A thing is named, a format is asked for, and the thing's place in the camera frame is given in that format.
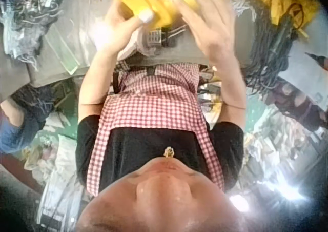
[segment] red and white checkered apron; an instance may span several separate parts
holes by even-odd
[[[199,65],[187,63],[158,65],[153,76],[142,70],[120,77],[120,94],[107,97],[100,116],[88,169],[88,192],[98,195],[109,135],[112,129],[120,127],[194,132],[212,181],[224,189],[221,166],[197,103],[198,81]]]

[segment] gold pendant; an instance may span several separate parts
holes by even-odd
[[[174,150],[172,147],[167,147],[164,151],[164,157],[166,158],[172,158],[174,156]]]

